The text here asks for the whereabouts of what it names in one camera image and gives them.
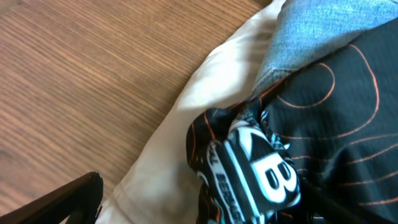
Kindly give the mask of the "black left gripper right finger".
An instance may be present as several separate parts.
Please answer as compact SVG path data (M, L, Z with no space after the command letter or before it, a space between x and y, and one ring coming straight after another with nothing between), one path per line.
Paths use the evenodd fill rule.
M325 189L300 179L301 204L309 211L321 215L331 223L372 224L386 220L358 205L333 197Z

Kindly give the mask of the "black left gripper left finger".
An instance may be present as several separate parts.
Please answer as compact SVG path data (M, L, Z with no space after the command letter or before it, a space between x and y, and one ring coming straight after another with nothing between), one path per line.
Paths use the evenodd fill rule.
M103 179L89 172L1 216L1 224L94 224L103 198Z

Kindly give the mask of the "black patterned sports jersey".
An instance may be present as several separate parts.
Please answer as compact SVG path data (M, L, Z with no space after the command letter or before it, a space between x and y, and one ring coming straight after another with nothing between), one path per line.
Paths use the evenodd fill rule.
M331 223L300 179L397 222L397 21L225 109L199 115L187 161L198 223Z

